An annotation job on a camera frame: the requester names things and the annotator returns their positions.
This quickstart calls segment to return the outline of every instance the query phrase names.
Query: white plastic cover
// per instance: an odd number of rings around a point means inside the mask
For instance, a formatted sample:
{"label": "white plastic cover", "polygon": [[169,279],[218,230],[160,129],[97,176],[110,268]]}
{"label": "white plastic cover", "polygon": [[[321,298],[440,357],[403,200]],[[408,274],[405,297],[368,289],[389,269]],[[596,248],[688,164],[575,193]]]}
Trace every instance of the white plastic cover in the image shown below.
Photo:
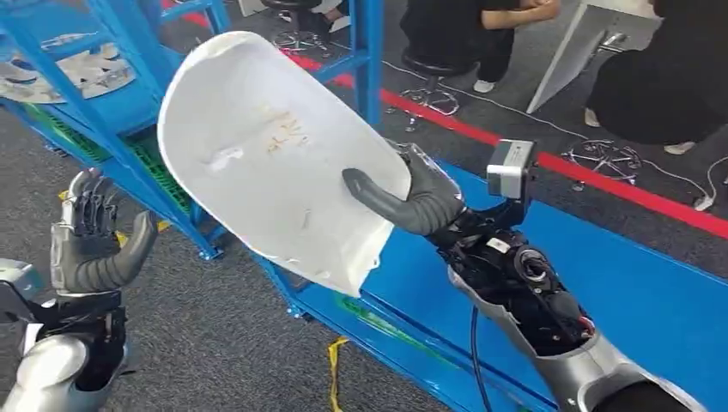
{"label": "white plastic cover", "polygon": [[341,171],[357,167],[401,198],[410,189],[395,150],[255,33],[218,35],[187,57],[158,138],[179,184],[246,245],[355,297],[392,224],[349,195]]}

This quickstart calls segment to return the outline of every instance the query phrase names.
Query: black clothing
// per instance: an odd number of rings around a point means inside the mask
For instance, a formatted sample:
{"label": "black clothing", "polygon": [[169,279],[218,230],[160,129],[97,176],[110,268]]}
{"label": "black clothing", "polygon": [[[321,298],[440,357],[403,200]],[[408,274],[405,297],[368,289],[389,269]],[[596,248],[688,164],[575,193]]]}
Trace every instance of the black clothing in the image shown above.
{"label": "black clothing", "polygon": [[[409,0],[400,27],[410,50],[423,61],[445,65],[481,61],[487,77],[482,80],[496,82],[510,61],[513,31],[486,30],[481,12],[517,9],[519,4],[519,0]],[[491,58],[498,61],[489,70],[486,66]]]}
{"label": "black clothing", "polygon": [[650,45],[610,58],[587,106],[633,142],[700,142],[728,124],[728,1],[655,0],[655,12]]}

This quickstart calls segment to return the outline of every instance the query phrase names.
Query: chair base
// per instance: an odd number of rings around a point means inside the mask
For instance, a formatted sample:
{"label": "chair base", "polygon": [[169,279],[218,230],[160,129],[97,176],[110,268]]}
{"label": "chair base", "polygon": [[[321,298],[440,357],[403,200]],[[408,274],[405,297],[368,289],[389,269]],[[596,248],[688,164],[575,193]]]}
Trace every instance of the chair base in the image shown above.
{"label": "chair base", "polygon": [[311,49],[328,51],[319,37],[311,32],[281,32],[276,34],[270,42],[285,52],[303,52]]}
{"label": "chair base", "polygon": [[[426,88],[405,90],[399,94],[399,97],[412,100],[418,105],[432,109],[444,116],[452,116],[460,108],[460,103],[454,94],[437,88],[439,80],[439,78],[432,78],[429,80]],[[385,110],[386,113],[394,113],[396,111],[397,109],[394,107]],[[404,112],[410,115],[409,125],[404,128],[404,131],[411,133],[417,130],[421,116],[406,110]]]}
{"label": "chair base", "polygon": [[[618,146],[611,140],[577,142],[561,156],[577,165],[591,169],[607,178],[635,185],[642,168],[642,159],[628,146]],[[576,182],[575,191],[584,190],[584,182]]]}

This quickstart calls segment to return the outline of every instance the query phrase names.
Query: white sneaker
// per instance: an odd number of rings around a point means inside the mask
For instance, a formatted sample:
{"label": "white sneaker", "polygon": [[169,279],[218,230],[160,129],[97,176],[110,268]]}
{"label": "white sneaker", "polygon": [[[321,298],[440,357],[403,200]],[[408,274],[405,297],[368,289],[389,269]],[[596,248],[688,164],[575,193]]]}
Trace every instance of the white sneaker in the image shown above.
{"label": "white sneaker", "polygon": [[494,88],[495,83],[486,82],[484,80],[478,80],[476,84],[473,85],[473,90],[477,91],[478,93],[488,93]]}
{"label": "white sneaker", "polygon": [[664,151],[671,154],[671,155],[684,155],[685,152],[688,150],[694,148],[696,145],[695,142],[685,142],[680,144],[672,144],[670,146],[665,146]]}
{"label": "white sneaker", "polygon": [[584,123],[589,127],[602,127],[597,114],[592,109],[584,110]]}

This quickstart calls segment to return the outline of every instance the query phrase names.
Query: gray carpet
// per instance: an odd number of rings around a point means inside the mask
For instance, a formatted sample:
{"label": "gray carpet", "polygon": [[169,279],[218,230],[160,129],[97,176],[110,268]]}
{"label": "gray carpet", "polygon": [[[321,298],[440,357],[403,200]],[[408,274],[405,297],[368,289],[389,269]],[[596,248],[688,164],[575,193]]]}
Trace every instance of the gray carpet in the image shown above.
{"label": "gray carpet", "polygon": [[[397,28],[403,0],[388,0],[385,58],[399,64],[404,38]],[[506,80],[491,97],[524,108],[549,64],[575,0],[565,0],[557,22],[539,24],[518,34],[516,56]],[[270,35],[284,25],[271,13],[240,19],[234,26]],[[167,27],[167,43],[190,50],[205,33],[189,24]],[[345,40],[345,33],[335,39]],[[588,94],[590,71],[538,113],[583,133],[580,105]],[[472,77],[454,79],[467,88]],[[401,90],[419,84],[411,76],[385,69],[384,86]],[[346,101],[350,91],[332,88]],[[463,121],[513,138],[532,138],[552,152],[573,138],[548,126],[499,107],[463,97]],[[434,124],[423,124],[415,134],[403,132],[406,117],[386,116],[379,131],[398,141],[415,141],[427,151],[473,173],[484,173],[491,148]],[[724,154],[713,139],[680,158],[661,156],[656,148],[640,148],[650,156],[702,179],[706,163]],[[6,113],[0,112],[0,250],[3,257],[33,262],[48,273],[49,226],[57,219],[56,195],[78,171],[70,159],[43,149],[39,139]],[[716,174],[726,174],[721,168]],[[572,182],[555,173],[541,172],[533,186],[537,200],[649,245],[674,258],[728,276],[724,259],[728,242],[654,214],[601,191],[571,189]],[[681,182],[645,171],[640,185],[676,200],[692,196]],[[723,204],[725,190],[720,188]],[[126,202],[123,224],[137,206]],[[725,217],[725,208],[715,213]],[[564,241],[583,241],[565,239]],[[145,270],[126,293],[130,336],[139,373],[120,379],[109,410],[250,410],[319,411],[328,404],[329,371],[326,346],[336,335],[317,323],[294,320],[262,271],[237,245],[220,260],[204,263],[194,247],[176,231],[163,233]],[[0,327],[0,399],[14,380],[17,330]],[[340,404],[350,411],[447,410],[428,394],[384,367],[358,348],[347,345],[341,355]]]}

